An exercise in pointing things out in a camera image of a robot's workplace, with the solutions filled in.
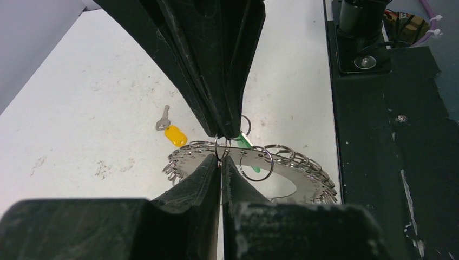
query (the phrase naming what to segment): yellow tag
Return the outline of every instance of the yellow tag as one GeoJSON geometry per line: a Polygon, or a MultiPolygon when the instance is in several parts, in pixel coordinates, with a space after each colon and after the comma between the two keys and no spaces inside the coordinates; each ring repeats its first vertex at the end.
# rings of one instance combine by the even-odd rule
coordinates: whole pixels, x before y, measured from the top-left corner
{"type": "Polygon", "coordinates": [[[164,135],[169,139],[176,147],[182,147],[188,141],[185,134],[180,131],[176,126],[168,126],[164,130],[164,135]]]}

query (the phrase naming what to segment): white zip tie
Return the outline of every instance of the white zip tie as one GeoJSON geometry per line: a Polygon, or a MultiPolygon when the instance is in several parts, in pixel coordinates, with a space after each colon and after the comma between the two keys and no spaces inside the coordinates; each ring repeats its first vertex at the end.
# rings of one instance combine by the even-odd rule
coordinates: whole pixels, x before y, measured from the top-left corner
{"type": "Polygon", "coordinates": [[[442,18],[443,18],[443,16],[437,15],[437,16],[435,16],[435,17],[432,17],[432,18],[430,19],[430,21],[432,22],[433,20],[437,20],[437,22],[439,22],[442,18]]]}
{"type": "Polygon", "coordinates": [[[428,30],[426,33],[431,33],[434,36],[439,36],[443,35],[442,31],[440,29],[435,29],[435,30],[428,30]]]}

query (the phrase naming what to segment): green tag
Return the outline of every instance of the green tag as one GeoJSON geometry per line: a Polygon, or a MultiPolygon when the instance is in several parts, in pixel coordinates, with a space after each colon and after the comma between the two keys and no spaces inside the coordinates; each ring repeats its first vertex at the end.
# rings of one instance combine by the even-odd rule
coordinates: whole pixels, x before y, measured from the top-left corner
{"type": "MultiPolygon", "coordinates": [[[[239,141],[238,142],[238,146],[239,148],[252,148],[253,146],[253,143],[250,142],[250,140],[248,139],[248,137],[243,133],[241,132],[241,134],[239,134],[238,136],[239,138],[239,141]]],[[[256,172],[256,173],[260,173],[260,168],[258,167],[253,167],[252,166],[252,169],[256,172]]]]}

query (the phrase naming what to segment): black cylinder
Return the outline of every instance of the black cylinder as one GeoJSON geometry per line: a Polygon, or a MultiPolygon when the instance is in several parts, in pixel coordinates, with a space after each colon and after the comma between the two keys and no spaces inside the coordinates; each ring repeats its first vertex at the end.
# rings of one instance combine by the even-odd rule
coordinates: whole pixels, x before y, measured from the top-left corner
{"type": "Polygon", "coordinates": [[[373,38],[383,25],[387,0],[343,0],[339,32],[346,37],[373,38]]]}

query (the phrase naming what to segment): white tabletop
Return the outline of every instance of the white tabletop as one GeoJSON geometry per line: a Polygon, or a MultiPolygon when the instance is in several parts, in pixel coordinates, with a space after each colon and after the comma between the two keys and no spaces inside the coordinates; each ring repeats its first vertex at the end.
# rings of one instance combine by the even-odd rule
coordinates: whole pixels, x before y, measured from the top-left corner
{"type": "MultiPolygon", "coordinates": [[[[338,184],[322,1],[264,2],[244,96],[249,137],[313,158],[338,184]]],[[[171,188],[161,170],[175,147],[155,130],[166,104],[188,140],[212,140],[112,18],[83,13],[0,115],[0,215],[21,199],[153,199],[171,188]]]]}

